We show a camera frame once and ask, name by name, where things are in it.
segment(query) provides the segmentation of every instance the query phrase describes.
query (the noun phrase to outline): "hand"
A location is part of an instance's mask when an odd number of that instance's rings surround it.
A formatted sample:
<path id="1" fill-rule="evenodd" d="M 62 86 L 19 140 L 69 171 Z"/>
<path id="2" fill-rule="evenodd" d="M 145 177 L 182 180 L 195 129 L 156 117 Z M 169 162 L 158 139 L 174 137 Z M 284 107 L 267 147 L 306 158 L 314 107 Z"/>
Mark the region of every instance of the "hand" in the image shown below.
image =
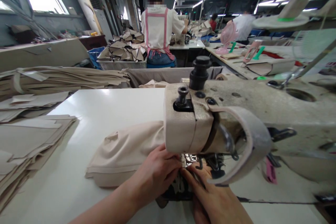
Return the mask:
<path id="1" fill-rule="evenodd" d="M 199 177 L 201 182 L 205 185 L 205 188 L 190 172 Z M 209 184 L 207 182 L 207 179 L 211 179 L 209 167 L 203 166 L 202 170 L 198 170 L 196 169 L 196 164 L 192 164 L 188 166 L 188 170 L 181 169 L 181 173 L 207 212 L 211 224 L 253 223 L 244 207 L 229 187 L 217 187 L 214 184 Z"/>
<path id="2" fill-rule="evenodd" d="M 165 144 L 154 149 L 134 175 L 125 182 L 138 209 L 163 194 L 177 176 L 182 163 L 178 155 L 169 153 Z"/>

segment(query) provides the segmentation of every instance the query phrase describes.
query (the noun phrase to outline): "workbench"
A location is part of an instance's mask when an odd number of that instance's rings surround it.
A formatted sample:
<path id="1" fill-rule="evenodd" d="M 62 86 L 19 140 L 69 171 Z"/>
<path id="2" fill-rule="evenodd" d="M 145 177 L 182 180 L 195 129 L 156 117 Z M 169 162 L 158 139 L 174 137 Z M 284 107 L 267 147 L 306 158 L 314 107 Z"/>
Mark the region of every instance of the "workbench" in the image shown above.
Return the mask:
<path id="1" fill-rule="evenodd" d="M 172 51 L 172 54 L 174 54 L 174 50 L 187 50 L 184 60 L 184 67 L 186 67 L 189 58 L 189 51 L 195 49 L 205 49 L 205 45 L 201 40 L 190 40 L 188 45 L 173 45 L 170 46 L 169 49 Z"/>
<path id="2" fill-rule="evenodd" d="M 238 57 L 238 58 L 225 59 L 221 57 L 221 54 L 217 54 L 215 48 L 219 45 L 221 46 L 223 44 L 222 43 L 210 43 L 210 46 L 205 48 L 210 53 L 210 55 L 208 56 L 213 62 L 216 62 L 220 66 L 226 66 L 232 73 L 238 75 L 239 77 L 243 79 L 257 79 L 260 76 L 245 67 L 241 67 L 243 59 L 244 59 L 243 56 Z M 244 48 L 234 49 L 233 53 L 240 55 L 243 50 Z M 268 56 L 266 55 L 260 55 L 259 57 L 259 59 L 262 59 L 262 60 L 266 58 L 268 58 Z M 265 77 L 267 77 L 268 79 L 273 79 L 274 76 L 275 75 L 267 75 Z"/>
<path id="3" fill-rule="evenodd" d="M 112 132 L 163 120 L 164 91 L 160 88 L 79 90 L 51 111 L 49 114 L 76 116 L 78 121 L 43 168 L 9 203 L 0 215 L 0 223 L 67 223 L 110 194 L 111 190 L 99 188 L 92 179 L 84 178 L 87 165 Z M 135 98 L 141 104 L 130 107 Z M 224 162 L 227 167 L 233 164 L 232 159 Z M 318 183 L 303 179 L 284 164 L 276 169 L 276 175 L 278 185 L 269 184 L 256 167 L 230 185 L 237 196 L 246 198 L 242 201 L 249 200 L 250 203 L 242 204 L 254 223 L 327 223 L 311 204 L 314 202 L 311 190 L 316 190 Z M 166 208 L 160 209 L 154 201 L 129 223 L 194 223 L 191 210 L 191 202 L 169 202 Z"/>

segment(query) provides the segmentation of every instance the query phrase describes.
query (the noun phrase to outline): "stool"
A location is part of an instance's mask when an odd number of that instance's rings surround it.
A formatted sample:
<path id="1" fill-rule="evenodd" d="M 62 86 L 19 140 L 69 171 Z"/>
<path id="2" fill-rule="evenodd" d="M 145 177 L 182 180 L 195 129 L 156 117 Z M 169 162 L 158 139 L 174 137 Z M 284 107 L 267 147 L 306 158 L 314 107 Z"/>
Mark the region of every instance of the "stool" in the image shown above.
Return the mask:
<path id="1" fill-rule="evenodd" d="M 151 65 L 147 63 L 147 68 L 165 68 L 165 67 L 175 67 L 174 62 L 169 63 L 167 65 Z"/>

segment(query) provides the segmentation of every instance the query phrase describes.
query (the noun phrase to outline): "blue pants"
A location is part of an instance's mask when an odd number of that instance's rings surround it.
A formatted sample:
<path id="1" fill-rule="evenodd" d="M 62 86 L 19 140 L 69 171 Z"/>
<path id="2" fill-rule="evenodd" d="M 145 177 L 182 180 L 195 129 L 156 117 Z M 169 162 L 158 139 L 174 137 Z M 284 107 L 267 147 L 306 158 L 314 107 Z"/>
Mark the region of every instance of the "blue pants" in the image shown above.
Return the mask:
<path id="1" fill-rule="evenodd" d="M 175 65 L 174 67 L 177 67 L 176 58 L 174 57 L 174 60 L 171 60 L 169 56 L 163 52 L 161 52 L 160 54 L 157 51 L 151 50 L 147 57 L 147 63 L 151 65 L 168 65 L 172 62 L 174 62 L 174 65 Z"/>

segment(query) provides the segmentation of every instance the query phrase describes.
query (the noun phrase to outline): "green clip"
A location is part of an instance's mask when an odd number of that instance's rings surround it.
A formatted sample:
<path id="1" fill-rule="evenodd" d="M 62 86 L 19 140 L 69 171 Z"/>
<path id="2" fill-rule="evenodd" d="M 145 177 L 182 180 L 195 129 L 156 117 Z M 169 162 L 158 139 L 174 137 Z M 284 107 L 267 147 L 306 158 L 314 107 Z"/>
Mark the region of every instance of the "green clip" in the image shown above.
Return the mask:
<path id="1" fill-rule="evenodd" d="M 233 42 L 233 43 L 232 43 L 232 47 L 231 47 L 231 50 L 230 50 L 229 53 L 232 53 L 232 52 L 233 52 L 233 49 L 235 48 L 236 44 L 237 44 L 237 42 Z"/>

